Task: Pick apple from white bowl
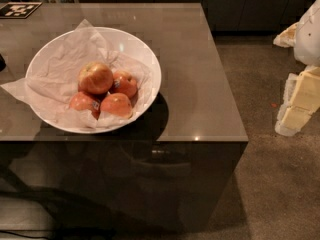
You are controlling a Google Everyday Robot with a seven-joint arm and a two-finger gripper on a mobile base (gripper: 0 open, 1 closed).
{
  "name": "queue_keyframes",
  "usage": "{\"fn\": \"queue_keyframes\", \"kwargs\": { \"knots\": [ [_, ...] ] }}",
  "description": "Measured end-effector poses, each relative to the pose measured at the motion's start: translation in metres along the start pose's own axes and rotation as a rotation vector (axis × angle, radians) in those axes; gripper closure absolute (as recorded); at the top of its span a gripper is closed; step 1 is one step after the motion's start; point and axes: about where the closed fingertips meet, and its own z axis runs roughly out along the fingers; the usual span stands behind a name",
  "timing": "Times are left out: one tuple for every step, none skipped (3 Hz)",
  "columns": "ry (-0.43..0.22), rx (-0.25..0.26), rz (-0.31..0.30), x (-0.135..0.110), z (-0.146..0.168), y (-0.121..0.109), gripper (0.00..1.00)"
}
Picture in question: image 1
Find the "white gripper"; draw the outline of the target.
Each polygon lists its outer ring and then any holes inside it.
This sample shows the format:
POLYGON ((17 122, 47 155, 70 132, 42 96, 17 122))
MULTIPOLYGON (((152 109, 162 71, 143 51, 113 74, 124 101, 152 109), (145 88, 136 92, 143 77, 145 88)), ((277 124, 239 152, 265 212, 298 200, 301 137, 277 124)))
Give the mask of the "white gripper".
POLYGON ((298 75, 290 73, 285 83, 275 131, 283 136, 298 133, 320 108, 320 0, 316 0, 273 44, 294 47, 295 59, 307 66, 298 75))

